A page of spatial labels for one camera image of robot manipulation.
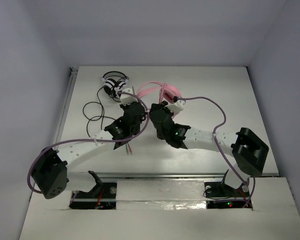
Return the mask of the white black headphones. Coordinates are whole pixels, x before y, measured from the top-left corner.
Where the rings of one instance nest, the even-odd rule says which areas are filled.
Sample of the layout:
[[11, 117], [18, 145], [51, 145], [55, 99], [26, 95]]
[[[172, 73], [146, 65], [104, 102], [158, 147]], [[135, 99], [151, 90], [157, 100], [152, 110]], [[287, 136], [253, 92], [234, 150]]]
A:
[[105, 93], [115, 102], [119, 102], [118, 92], [122, 91], [129, 82], [129, 77], [120, 71], [108, 71], [102, 78]]

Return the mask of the metal base rail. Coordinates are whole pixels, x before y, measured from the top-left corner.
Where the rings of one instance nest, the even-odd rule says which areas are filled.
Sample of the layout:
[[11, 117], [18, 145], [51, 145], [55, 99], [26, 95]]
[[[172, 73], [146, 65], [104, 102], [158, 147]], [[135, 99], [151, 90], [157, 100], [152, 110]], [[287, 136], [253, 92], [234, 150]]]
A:
[[[67, 177], [83, 177], [88, 175], [88, 172], [68, 172]], [[199, 173], [115, 173], [115, 172], [97, 172], [96, 173], [100, 178], [114, 178], [114, 179], [157, 179], [157, 178], [167, 178], [167, 179], [188, 179], [188, 178], [222, 178], [224, 173], [221, 174], [199, 174]], [[260, 178], [279, 178], [279, 174], [275, 173], [266, 173]]]

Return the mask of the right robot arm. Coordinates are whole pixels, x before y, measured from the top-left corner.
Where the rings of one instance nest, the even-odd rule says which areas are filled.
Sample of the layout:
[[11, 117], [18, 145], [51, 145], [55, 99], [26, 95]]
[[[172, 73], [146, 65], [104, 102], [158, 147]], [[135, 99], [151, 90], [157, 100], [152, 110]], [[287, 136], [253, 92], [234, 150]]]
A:
[[149, 117], [157, 138], [176, 149], [202, 149], [233, 157], [235, 165], [229, 166], [220, 185], [225, 196], [233, 196], [249, 178], [262, 176], [269, 147], [251, 129], [242, 127], [236, 133], [200, 130], [175, 123], [173, 115], [178, 110], [181, 108], [166, 101], [151, 105]]

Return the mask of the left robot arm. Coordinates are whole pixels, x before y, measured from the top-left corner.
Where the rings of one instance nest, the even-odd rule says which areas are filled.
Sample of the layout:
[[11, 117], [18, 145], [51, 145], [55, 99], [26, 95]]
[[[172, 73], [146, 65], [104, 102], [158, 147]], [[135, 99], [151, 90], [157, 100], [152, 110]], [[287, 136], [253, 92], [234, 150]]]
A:
[[96, 136], [88, 139], [71, 139], [45, 147], [32, 163], [27, 181], [33, 179], [42, 194], [49, 200], [60, 195], [70, 182], [68, 173], [74, 167], [99, 154], [124, 146], [145, 129], [141, 123], [149, 120], [142, 103], [122, 104], [123, 116], [106, 126]]

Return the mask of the pink headphones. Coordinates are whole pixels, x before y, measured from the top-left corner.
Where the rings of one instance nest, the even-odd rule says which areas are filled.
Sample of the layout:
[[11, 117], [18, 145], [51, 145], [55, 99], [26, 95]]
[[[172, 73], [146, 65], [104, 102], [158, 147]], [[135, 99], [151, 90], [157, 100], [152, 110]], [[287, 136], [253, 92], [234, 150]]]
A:
[[166, 100], [169, 104], [173, 104], [182, 97], [182, 94], [177, 87], [159, 81], [149, 81], [144, 83], [138, 88], [136, 95], [141, 99], [156, 90], [159, 90], [158, 103]]

